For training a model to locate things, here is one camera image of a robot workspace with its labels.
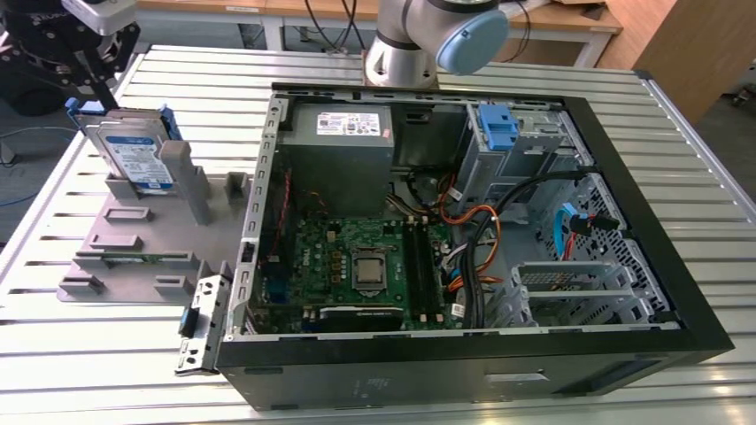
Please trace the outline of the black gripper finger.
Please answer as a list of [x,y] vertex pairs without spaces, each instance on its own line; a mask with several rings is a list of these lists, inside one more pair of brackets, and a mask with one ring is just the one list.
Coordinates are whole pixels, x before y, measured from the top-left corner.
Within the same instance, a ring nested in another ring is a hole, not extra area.
[[106,110],[115,109],[118,107],[118,101],[109,86],[109,80],[113,75],[107,71],[98,50],[85,49],[75,53],[75,57],[85,75],[85,84],[91,88],[103,108]]
[[9,68],[25,76],[58,86],[77,89],[83,95],[94,96],[90,86],[94,82],[86,67],[74,59],[74,63],[58,62],[29,53],[19,45],[9,46]]

